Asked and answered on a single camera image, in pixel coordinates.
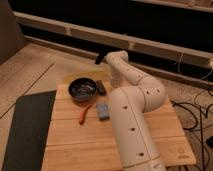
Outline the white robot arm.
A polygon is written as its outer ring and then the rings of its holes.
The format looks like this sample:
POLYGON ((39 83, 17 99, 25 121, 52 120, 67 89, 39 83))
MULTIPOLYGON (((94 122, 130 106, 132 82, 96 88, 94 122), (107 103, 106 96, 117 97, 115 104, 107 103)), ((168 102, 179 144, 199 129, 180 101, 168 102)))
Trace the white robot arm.
POLYGON ((166 171, 144 113, 164 104, 166 91, 161 81, 128 63, 126 51, 110 52, 106 61, 130 86, 111 91, 108 109, 124 171, 166 171))

